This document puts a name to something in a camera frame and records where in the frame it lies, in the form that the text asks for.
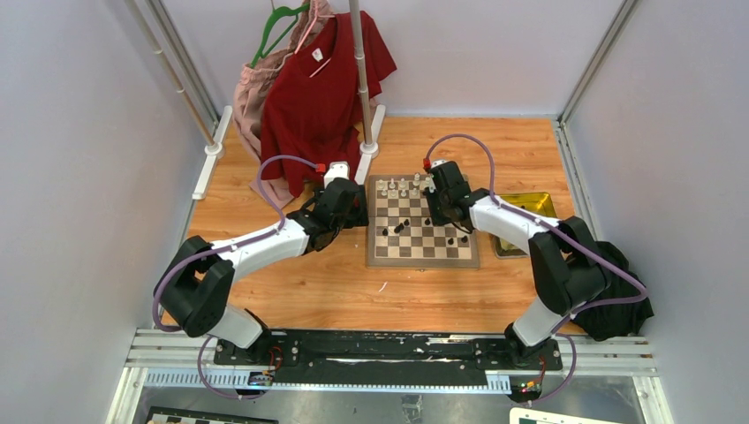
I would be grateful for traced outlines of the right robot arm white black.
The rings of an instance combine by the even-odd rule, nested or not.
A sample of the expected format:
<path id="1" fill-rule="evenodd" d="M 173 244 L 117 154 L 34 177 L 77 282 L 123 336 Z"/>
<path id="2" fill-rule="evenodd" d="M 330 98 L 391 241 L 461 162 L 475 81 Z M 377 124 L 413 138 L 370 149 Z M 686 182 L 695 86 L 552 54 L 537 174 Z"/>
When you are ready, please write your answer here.
<path id="1" fill-rule="evenodd" d="M 531 260 L 536 297 L 505 330 L 504 356 L 527 368 L 576 307 L 598 297 L 613 279 L 587 224 L 573 216 L 549 218 L 518 208 L 486 188 L 473 190 L 453 161 L 426 161 L 431 182 L 424 194 L 431 219 L 510 242 Z"/>

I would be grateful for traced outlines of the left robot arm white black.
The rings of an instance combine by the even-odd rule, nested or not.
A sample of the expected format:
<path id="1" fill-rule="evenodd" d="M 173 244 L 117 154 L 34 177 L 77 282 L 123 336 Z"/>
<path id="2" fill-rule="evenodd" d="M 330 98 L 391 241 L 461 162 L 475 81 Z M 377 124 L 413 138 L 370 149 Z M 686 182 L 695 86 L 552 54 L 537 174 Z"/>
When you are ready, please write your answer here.
<path id="1" fill-rule="evenodd" d="M 237 346 L 250 365 L 270 354 L 269 329 L 246 309 L 229 302 L 231 287 L 255 271 L 328 247 L 344 229 L 366 226 L 367 198 L 363 185 L 335 178 L 315 196 L 265 229 L 244 236 L 208 242 L 194 236 L 182 243 L 154 289 L 154 307 L 175 325 L 155 320 L 165 332 L 189 337 L 212 336 Z"/>

